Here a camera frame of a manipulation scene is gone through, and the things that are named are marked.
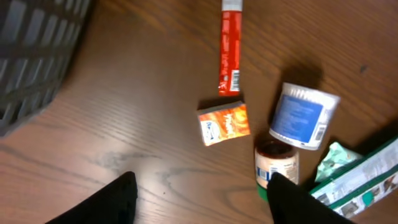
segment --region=white label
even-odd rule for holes
[[[287,159],[271,159],[255,153],[256,180],[261,187],[267,188],[272,175],[278,172],[295,184],[299,183],[299,154]]]
[[[232,70],[231,91],[239,91],[239,70]]]
[[[220,127],[216,122],[201,121],[200,126],[205,144],[212,144],[220,141]]]
[[[223,0],[223,11],[242,11],[243,0]]]

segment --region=round container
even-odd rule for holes
[[[284,83],[269,133],[302,149],[317,150],[340,97]]]
[[[267,185],[273,173],[278,172],[295,184],[299,182],[299,153],[286,143],[271,140],[257,146],[255,163],[257,190],[266,201]]]

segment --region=red packet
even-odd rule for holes
[[[223,0],[220,47],[220,96],[239,94],[243,0]]]

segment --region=orange packaging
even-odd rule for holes
[[[250,134],[246,105],[240,101],[198,113],[205,146]]]

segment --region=wooden table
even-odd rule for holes
[[[272,223],[253,142],[280,84],[342,99],[322,149],[300,150],[301,183],[329,139],[371,150],[366,138],[398,129],[397,11],[389,0],[245,0],[252,135],[205,147],[195,111],[218,99],[221,0],[99,1],[63,90],[1,141],[0,223],[43,223],[127,170],[139,184],[136,223]],[[353,220],[393,223],[397,200]]]

